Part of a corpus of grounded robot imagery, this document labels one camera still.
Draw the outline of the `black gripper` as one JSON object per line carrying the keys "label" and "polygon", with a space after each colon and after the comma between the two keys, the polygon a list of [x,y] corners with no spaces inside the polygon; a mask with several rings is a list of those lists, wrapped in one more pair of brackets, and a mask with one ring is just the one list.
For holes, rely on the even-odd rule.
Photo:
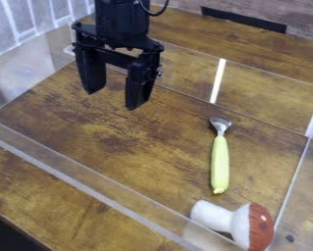
{"label": "black gripper", "polygon": [[73,23],[73,43],[82,85],[89,94],[106,85],[106,64],[128,69],[126,108],[133,111],[152,97],[164,46],[152,38],[152,0],[94,0],[94,24]]}

